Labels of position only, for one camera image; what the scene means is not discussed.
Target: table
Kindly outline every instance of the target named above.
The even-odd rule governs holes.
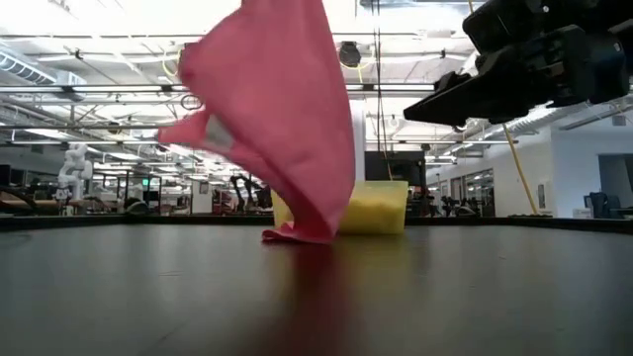
[[[631,355],[633,237],[260,226],[0,233],[0,355]]]

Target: yellow sponge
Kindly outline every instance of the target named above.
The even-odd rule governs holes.
[[[356,182],[340,224],[340,234],[402,234],[405,231],[407,182]],[[293,219],[283,200],[273,192],[275,227]]]

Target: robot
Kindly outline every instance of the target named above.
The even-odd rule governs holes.
[[[490,0],[462,26],[480,54],[478,74],[445,74],[405,118],[503,124],[538,105],[621,98],[633,73],[632,19],[631,0]]]
[[[83,143],[72,144],[64,153],[64,163],[57,175],[55,199],[68,204],[70,199],[83,198],[84,180],[92,178],[92,162],[85,159],[88,146]]]

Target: pink cloth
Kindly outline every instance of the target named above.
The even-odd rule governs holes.
[[[266,181],[295,221],[264,240],[334,239],[354,186],[349,101],[321,0],[244,1],[183,53],[206,109],[161,131]]]

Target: cable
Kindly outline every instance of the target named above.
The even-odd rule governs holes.
[[[372,9],[372,17],[374,17],[374,1],[371,1],[371,9]],[[378,15],[378,19],[380,20],[380,1],[376,3],[376,14]],[[385,130],[385,111],[383,105],[383,90],[381,88],[382,80],[381,80],[381,72],[382,72],[382,61],[381,61],[381,31],[380,31],[380,21],[378,21],[378,26],[374,26],[374,56],[376,58],[376,73],[378,76],[378,151],[380,152],[380,126],[382,121],[383,126],[383,138],[385,141],[385,150],[383,154],[385,156],[385,162],[387,163],[387,173],[389,174],[389,180],[394,180],[394,176],[392,174],[392,167],[389,161],[389,156],[387,155],[387,131]]]
[[[475,12],[473,8],[473,0],[468,0],[468,6],[471,8],[471,15]],[[518,172],[518,176],[521,178],[521,183],[523,183],[523,188],[525,189],[525,195],[527,196],[527,200],[530,202],[530,208],[532,209],[532,214],[537,215],[538,210],[536,209],[536,205],[534,204],[534,198],[532,198],[532,193],[530,192],[529,185],[527,184],[527,180],[523,175],[523,168],[521,168],[521,161],[518,159],[518,154],[516,154],[516,148],[514,147],[514,141],[512,140],[512,136],[510,135],[510,131],[507,129],[505,124],[503,126],[503,131],[505,132],[505,138],[507,138],[507,143],[510,145],[510,150],[512,151],[512,157],[514,158],[514,164],[516,165],[516,171]]]
[[[178,59],[176,59],[176,71],[172,72],[171,70],[169,70],[169,68],[167,68],[167,63],[165,62],[167,59],[167,49],[163,52],[162,54],[162,71],[165,72],[165,74],[167,74],[168,76],[177,76],[178,75],[178,64],[180,62],[180,55],[182,53],[182,48],[178,49]]]

